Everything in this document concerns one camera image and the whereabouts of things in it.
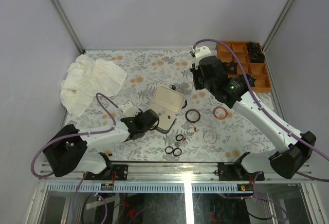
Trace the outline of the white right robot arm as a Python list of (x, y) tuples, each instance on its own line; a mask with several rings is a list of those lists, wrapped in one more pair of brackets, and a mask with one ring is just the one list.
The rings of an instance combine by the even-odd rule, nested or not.
[(234, 167), (238, 179), (246, 180), (252, 173), (261, 171), (274, 171), (291, 179), (310, 158), (309, 146), (314, 145), (315, 135), (301, 133), (261, 104), (249, 90), (249, 81), (243, 76), (229, 78), (224, 63), (216, 56), (196, 58), (190, 71), (195, 89), (206, 89), (217, 101), (247, 118), (275, 147), (272, 151), (242, 155)]

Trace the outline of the cream and navy jewelry box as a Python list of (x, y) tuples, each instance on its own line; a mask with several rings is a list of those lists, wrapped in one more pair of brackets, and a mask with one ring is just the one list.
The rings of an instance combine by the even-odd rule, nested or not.
[(159, 86), (156, 89), (149, 109), (159, 116), (157, 131), (163, 134), (167, 134), (170, 131), (177, 114), (182, 109), (185, 99), (183, 94), (168, 87)]

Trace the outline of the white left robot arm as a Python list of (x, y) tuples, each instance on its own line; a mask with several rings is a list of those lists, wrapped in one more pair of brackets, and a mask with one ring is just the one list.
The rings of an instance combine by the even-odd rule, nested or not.
[(109, 145), (110, 143), (136, 140), (149, 130), (155, 129), (159, 116), (153, 110), (140, 111), (134, 117), (125, 117), (114, 128), (103, 133), (99, 128), (81, 133), (73, 124), (63, 127), (43, 153), (53, 171), (60, 178), (80, 170), (87, 173), (86, 180), (110, 180), (115, 169), (104, 152), (90, 153), (88, 150)]

